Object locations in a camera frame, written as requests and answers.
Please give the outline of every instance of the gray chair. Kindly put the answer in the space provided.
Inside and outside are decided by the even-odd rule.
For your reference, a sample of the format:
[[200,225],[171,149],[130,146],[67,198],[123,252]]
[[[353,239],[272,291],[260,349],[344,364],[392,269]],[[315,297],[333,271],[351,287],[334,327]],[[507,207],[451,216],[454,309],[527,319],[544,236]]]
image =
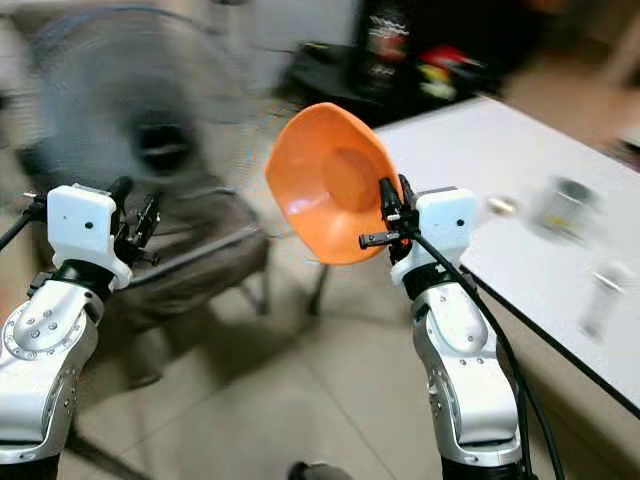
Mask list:
[[[79,8],[81,4],[74,2],[23,6],[10,19],[29,41],[46,23]],[[37,191],[75,181],[74,172],[50,168],[47,157],[52,149],[47,148],[46,142],[45,138],[16,152],[23,171]],[[163,362],[148,340],[147,332],[163,322],[235,287],[244,293],[258,314],[268,311],[268,235],[248,204],[207,173],[206,163],[197,153],[189,162],[188,171],[180,172],[179,184],[163,182],[161,223],[149,245],[161,263],[157,267],[138,266],[134,276],[142,282],[137,282],[135,289],[114,295],[107,307],[105,322],[110,321],[111,316],[126,318],[122,326],[130,354],[126,363],[133,368],[132,385],[136,387],[161,377]],[[145,185],[147,192],[151,187],[153,185]],[[34,225],[33,237],[40,268],[46,270],[50,268],[52,251],[45,228]],[[202,256],[190,260],[203,252]],[[172,269],[161,280],[144,282],[144,278],[154,274],[154,269],[183,261],[188,263]],[[254,273],[262,275],[259,294],[244,285]]]

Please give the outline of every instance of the white robotic arm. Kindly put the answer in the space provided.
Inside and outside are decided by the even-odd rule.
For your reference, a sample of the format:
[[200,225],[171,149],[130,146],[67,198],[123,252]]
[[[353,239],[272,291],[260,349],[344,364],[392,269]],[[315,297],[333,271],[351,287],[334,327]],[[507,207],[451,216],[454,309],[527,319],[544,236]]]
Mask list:
[[393,199],[390,184],[381,185],[391,232],[364,235],[361,246],[370,241],[392,245],[391,278],[413,300],[414,345],[428,376],[443,476],[519,479],[518,408],[498,364],[496,333],[460,283],[407,234],[413,227],[448,262],[459,265],[471,240],[475,197],[456,188],[414,196],[406,181],[404,186],[411,198],[403,205]]
[[59,270],[2,330],[2,465],[48,458],[64,448],[78,378],[97,345],[102,297],[131,277],[114,252],[116,210],[109,192],[79,185],[58,187],[47,196],[49,242]]

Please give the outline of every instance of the tiled floor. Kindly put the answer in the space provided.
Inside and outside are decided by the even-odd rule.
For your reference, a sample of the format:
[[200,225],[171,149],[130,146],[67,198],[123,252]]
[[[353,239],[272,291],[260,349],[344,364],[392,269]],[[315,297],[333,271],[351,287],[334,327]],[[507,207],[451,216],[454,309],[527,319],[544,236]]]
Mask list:
[[[514,106],[592,144],[634,108],[638,113],[637,94],[547,62],[515,82]],[[267,151],[268,143],[257,150]],[[248,190],[270,230],[286,233],[264,184]],[[2,278],[23,285],[10,277],[25,271],[19,267],[28,244],[17,245],[11,268],[4,255]],[[295,237],[275,242],[273,311],[264,318],[230,291],[211,309],[169,325],[172,360],[155,385],[128,392],[117,359],[98,358],[84,375],[80,429],[157,480],[284,480],[299,459],[336,463],[356,479],[440,478],[409,305],[390,286],[386,259],[335,271],[315,319],[305,313],[317,271],[307,258]],[[573,452],[566,457],[569,478],[624,478],[562,422],[554,424],[561,444],[571,447],[564,451]],[[540,435],[533,440],[539,477],[550,479]],[[70,454],[61,472],[64,480],[113,478]]]

